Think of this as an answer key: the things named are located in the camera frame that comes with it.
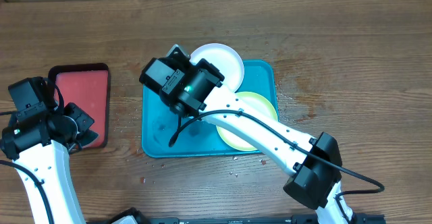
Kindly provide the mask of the dark green bow-shaped sponge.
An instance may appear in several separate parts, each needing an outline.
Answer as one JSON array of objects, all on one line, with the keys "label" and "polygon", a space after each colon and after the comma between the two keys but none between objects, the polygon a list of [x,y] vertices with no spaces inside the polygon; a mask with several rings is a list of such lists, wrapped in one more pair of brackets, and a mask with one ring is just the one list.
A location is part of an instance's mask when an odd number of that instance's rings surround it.
[{"label": "dark green bow-shaped sponge", "polygon": [[96,132],[92,130],[86,130],[85,132],[80,133],[80,135],[77,137],[77,140],[81,147],[84,148],[85,146],[92,144],[98,137],[99,135]]}]

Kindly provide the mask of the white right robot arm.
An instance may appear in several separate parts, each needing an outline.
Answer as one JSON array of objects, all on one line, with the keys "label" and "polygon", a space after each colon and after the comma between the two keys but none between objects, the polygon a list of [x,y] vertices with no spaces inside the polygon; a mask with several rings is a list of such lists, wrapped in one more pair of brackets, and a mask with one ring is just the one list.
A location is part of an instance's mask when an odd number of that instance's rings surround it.
[{"label": "white right robot arm", "polygon": [[332,136],[318,138],[271,119],[223,85],[219,70],[205,61],[170,59],[170,109],[190,121],[204,120],[247,141],[289,176],[284,191],[316,211],[319,223],[351,223],[355,215],[341,191],[342,158]]}]

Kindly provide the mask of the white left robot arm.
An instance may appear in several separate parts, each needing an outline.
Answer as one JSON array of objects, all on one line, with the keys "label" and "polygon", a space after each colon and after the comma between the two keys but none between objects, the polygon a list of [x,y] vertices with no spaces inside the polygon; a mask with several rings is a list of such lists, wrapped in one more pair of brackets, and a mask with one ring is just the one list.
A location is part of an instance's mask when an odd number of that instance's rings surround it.
[{"label": "white left robot arm", "polygon": [[5,165],[20,176],[35,223],[84,223],[70,173],[70,153],[97,139],[93,119],[75,104],[55,103],[44,78],[10,90],[17,122],[2,131]]}]

